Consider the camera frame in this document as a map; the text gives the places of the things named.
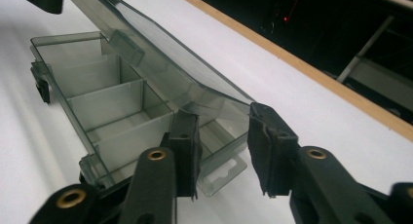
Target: transparent lid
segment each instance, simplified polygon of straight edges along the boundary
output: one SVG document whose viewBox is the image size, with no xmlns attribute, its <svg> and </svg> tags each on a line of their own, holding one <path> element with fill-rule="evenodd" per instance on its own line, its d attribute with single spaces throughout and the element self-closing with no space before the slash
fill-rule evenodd
<svg viewBox="0 0 413 224">
<path fill-rule="evenodd" d="M 246 93 L 124 1 L 72 1 L 101 30 L 110 46 L 161 97 L 172 102 L 172 109 L 234 120 L 237 114 L 223 113 L 217 97 L 251 103 Z"/>
</svg>

